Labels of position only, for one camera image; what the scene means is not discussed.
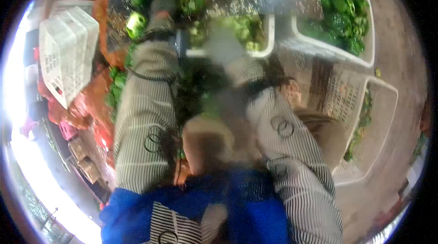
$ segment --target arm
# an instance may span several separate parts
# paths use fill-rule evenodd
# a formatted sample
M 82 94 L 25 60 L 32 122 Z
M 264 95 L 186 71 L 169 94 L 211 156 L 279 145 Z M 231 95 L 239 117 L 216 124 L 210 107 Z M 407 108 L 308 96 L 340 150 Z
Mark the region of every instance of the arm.
M 147 33 L 172 33 L 173 21 L 167 12 L 171 9 L 153 6 L 151 11 L 158 12 L 153 13 Z M 129 74 L 116 121 L 114 161 L 118 186 L 142 193 L 169 173 L 167 159 L 155 141 L 176 126 L 172 91 L 165 80 L 177 73 L 178 56 L 168 42 L 152 40 L 138 46 L 133 62 L 132 70 L 139 75 L 160 79 L 145 80 Z
M 264 77 L 260 63 L 238 59 L 226 66 L 236 86 Z M 335 205 L 333 179 L 318 145 L 275 88 L 249 104 L 263 159 L 287 211 L 294 243 L 342 243 L 342 218 Z

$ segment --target hand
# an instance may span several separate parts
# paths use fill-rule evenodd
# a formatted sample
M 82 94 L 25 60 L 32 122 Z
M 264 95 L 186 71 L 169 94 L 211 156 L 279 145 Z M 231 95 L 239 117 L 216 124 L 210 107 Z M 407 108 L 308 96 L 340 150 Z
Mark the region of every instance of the hand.
M 212 26 L 210 39 L 205 48 L 211 60 L 223 66 L 227 66 L 246 55 L 233 31 L 230 28 L 218 25 Z
M 177 10 L 177 4 L 175 0 L 154 0 L 151 4 L 151 10 L 149 15 L 151 18 L 158 12 L 166 11 L 170 16 L 173 16 Z

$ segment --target white plastic tray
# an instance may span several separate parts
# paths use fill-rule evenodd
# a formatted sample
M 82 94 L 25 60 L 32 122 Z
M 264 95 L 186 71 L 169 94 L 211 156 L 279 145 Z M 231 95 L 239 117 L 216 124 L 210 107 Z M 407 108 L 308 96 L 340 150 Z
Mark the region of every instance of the white plastic tray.
M 370 4 L 368 11 L 368 22 L 370 28 L 366 36 L 363 37 L 365 44 L 365 51 L 363 51 L 359 57 L 356 57 L 347 51 L 344 51 L 338 47 L 332 46 L 325 42 L 306 37 L 298 31 L 297 17 L 292 17 L 292 41 L 290 41 L 291 47 L 296 50 L 303 51 L 307 54 L 318 55 L 331 61 L 344 61 L 349 63 L 355 63 L 361 66 L 370 68 L 374 65 L 375 57 L 375 30 L 373 11 L 371 9 L 371 1 L 367 0 Z
M 275 42 L 275 16 L 273 14 L 263 17 L 263 28 L 266 36 L 266 48 L 262 51 L 248 51 L 248 54 L 256 59 L 264 59 L 271 55 Z M 186 55 L 189 58 L 205 58 L 207 54 L 204 49 L 187 49 Z
M 346 185 L 365 178 L 382 151 L 391 128 L 399 97 L 398 90 L 374 76 L 349 71 L 334 75 L 330 81 L 324 112 L 341 121 L 349 133 L 347 149 L 359 123 L 365 90 L 370 85 L 373 108 L 371 123 L 364 130 L 364 138 L 356 147 L 353 159 L 343 158 L 333 171 L 335 185 Z

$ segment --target gray striped sleeve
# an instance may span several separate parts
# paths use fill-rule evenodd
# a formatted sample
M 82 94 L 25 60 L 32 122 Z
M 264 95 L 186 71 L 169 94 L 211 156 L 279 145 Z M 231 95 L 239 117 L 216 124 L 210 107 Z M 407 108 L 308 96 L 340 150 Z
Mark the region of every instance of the gray striped sleeve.
M 309 130 L 274 88 L 264 90 L 247 114 L 285 205 L 293 242 L 342 243 L 333 179 Z
M 173 76 L 178 70 L 176 51 L 167 42 L 140 45 L 133 69 L 150 77 Z M 176 125 L 172 91 L 165 81 L 129 75 L 118 106 L 114 160 L 118 186 L 142 193 L 169 172 L 154 142 Z

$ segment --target bright light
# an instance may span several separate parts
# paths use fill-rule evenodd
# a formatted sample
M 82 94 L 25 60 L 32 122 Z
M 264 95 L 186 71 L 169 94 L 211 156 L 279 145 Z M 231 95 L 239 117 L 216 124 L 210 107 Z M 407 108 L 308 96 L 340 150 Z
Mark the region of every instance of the bright light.
M 28 8 L 15 35 L 3 75 L 3 103 L 13 126 L 11 146 L 26 180 L 41 203 L 51 213 L 58 208 L 54 214 L 58 222 L 85 244 L 101 243 L 100 227 L 59 187 L 37 144 L 19 133 L 19 127 L 26 118 L 23 52 L 29 11 Z

